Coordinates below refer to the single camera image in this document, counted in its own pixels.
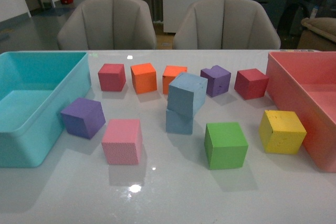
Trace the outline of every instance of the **white table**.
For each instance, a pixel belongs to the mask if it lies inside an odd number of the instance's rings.
[[[106,125],[92,140],[63,132],[37,168],[0,169],[0,223],[332,223],[336,174],[318,170],[302,147],[297,155],[266,154],[258,127],[266,95],[244,101],[234,90],[237,70],[266,71],[267,51],[100,51],[89,53],[92,89],[106,120],[139,118],[142,160],[108,165],[101,147]],[[158,90],[136,95],[130,66],[150,62]],[[122,92],[101,92],[104,63],[124,63]],[[229,91],[207,97],[192,135],[165,132],[166,65],[189,73],[220,65],[232,73]],[[204,150],[207,122],[239,122],[249,143],[242,168],[209,170]]]

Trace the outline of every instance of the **cube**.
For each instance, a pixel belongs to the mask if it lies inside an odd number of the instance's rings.
[[[156,71],[152,64],[144,63],[131,66],[132,83],[137,94],[157,90]]]
[[[180,115],[172,110],[166,110],[166,131],[176,134],[193,134],[194,119]]]
[[[235,90],[245,100],[260,98],[265,95],[268,76],[258,69],[246,69],[237,72]]]
[[[202,69],[201,77],[208,79],[206,93],[210,97],[215,97],[229,90],[231,73],[218,65],[211,69]]]
[[[294,111],[266,110],[259,126],[267,153],[296,154],[306,134]]]
[[[110,120],[101,145],[108,164],[139,164],[142,149],[140,120]]]
[[[207,123],[204,146],[210,170],[242,167],[248,149],[237,122]]]
[[[167,109],[193,118],[205,102],[206,78],[180,73],[170,84]]]
[[[61,111],[61,116],[69,134],[87,139],[105,124],[101,103],[85,98],[76,99]]]
[[[181,72],[187,72],[187,67],[166,66],[162,76],[163,94],[168,94],[169,83],[171,83]]]
[[[124,64],[104,64],[98,78],[101,91],[122,91],[126,83]]]

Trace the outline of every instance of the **plastic storage box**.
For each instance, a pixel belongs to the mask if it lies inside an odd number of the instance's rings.
[[[60,111],[91,87],[88,57],[6,52],[0,83],[0,167],[36,167],[64,129]]]
[[[280,110],[295,111],[303,145],[316,165],[336,172],[336,52],[270,52],[267,92]]]

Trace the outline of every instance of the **gray chair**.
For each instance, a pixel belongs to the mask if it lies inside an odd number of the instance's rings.
[[[143,0],[86,0],[57,35],[60,50],[155,49],[156,36]]]
[[[189,6],[174,49],[279,49],[264,8],[252,0],[200,0]]]

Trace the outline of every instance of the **light blue cube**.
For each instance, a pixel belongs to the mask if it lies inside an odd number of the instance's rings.
[[[167,109],[193,118],[205,102],[208,79],[180,73],[170,84]]]
[[[191,135],[193,134],[193,118],[166,110],[166,131],[168,133]]]

